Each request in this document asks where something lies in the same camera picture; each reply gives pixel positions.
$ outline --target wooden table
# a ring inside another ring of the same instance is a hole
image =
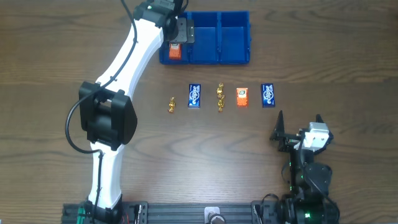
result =
[[[133,8],[141,0],[129,1]],[[335,140],[315,159],[333,169],[341,223],[398,222],[398,2],[191,0],[189,11],[251,12],[247,66],[164,66],[157,54],[136,88],[139,124],[123,159],[125,200],[250,202],[289,192],[288,155],[268,137],[279,110],[296,133],[320,113]],[[59,223],[63,203],[91,189],[92,157],[64,133],[82,81],[95,81],[129,31],[119,1],[0,2],[0,219]],[[224,82],[224,112],[216,87]],[[261,108],[260,84],[276,108]],[[201,108],[187,108],[201,83]],[[235,88],[249,88],[237,108]],[[175,114],[168,114],[171,96]],[[88,149],[78,113],[71,133]]]

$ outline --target blue plastic bin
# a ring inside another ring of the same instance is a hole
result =
[[[164,65],[246,64],[250,61],[251,37],[248,11],[185,12],[180,17],[193,19],[195,43],[182,45],[182,59],[169,59],[169,43],[159,50]]]

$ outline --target robotic arm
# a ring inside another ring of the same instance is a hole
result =
[[[177,16],[186,8],[182,8],[182,1],[147,0],[131,15],[122,0],[132,21],[130,33],[96,83],[83,82],[80,87],[76,105],[80,105],[81,126],[87,132],[93,154],[93,184],[85,210],[95,220],[119,223],[122,217],[121,164],[124,147],[137,127],[132,96],[155,51],[164,40],[173,40],[178,35]],[[111,102],[110,107],[104,105],[106,101]]]

